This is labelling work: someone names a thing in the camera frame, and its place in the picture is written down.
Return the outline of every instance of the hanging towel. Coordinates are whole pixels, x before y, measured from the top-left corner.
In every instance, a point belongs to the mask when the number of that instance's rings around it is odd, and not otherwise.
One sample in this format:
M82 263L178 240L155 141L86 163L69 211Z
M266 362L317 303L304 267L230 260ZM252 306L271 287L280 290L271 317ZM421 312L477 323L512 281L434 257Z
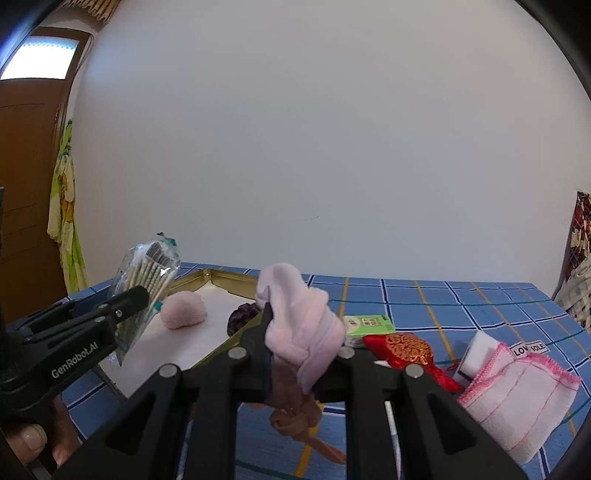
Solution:
M60 152L51 179L49 223L47 233L60 247L61 267L68 295L88 288L82 249L74 225L74 165L72 146L72 120L69 120L61 139Z

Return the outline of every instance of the cotton swab pack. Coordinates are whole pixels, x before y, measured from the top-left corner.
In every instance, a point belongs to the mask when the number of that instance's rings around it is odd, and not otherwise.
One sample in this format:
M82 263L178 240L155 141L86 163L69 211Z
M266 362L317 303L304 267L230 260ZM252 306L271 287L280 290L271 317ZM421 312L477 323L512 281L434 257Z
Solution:
M142 285L150 295L148 307L117 325L115 336L118 347L109 357L123 363L125 355L144 332L156 314L155 304L162 301L180 267L176 241L159 233L146 244L133 247L124 256L109 293L117 295Z

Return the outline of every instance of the white towel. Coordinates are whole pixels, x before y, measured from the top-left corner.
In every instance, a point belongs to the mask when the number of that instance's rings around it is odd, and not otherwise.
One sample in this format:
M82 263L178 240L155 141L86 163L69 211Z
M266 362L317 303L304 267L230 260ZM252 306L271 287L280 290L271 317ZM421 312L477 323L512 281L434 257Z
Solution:
M546 355L500 343L458 402L518 463L527 463L573 403L581 379Z
M462 387L467 387L476 378L482 367L491 359L499 343L490 335L478 330L476 335L472 337L468 350L466 350L460 366L457 367L453 379Z

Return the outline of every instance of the human hand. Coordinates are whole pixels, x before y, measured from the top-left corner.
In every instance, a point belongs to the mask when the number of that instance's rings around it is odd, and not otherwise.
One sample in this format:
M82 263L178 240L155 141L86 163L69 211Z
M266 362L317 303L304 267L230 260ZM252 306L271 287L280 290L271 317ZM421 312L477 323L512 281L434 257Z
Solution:
M56 397L53 404L57 415L51 438L48 439L43 428L36 424L21 423L3 429L8 444L23 465L36 459L48 442L57 466L63 465L80 446L70 414L61 398Z

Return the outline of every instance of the white wall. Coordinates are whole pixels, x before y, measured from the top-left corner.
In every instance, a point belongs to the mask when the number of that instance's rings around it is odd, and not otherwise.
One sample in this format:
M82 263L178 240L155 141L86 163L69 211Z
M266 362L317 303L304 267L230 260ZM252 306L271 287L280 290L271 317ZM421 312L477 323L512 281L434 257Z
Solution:
M76 106L92 281L187 261L557 284L591 103L513 0L126 0Z
M57 28L72 28L74 30L82 30L93 35L94 38L98 35L100 29L103 27L102 22L90 15L82 8L59 8L55 10L45 21L41 24L43 27L57 27ZM86 44L85 52L82 59L85 57L86 50L92 48L92 38ZM70 90L70 97L68 98L68 106L66 109L66 119L69 120L74 115L74 106L78 97L80 84L84 76L86 62L84 62L78 69L74 81L72 82L72 89Z

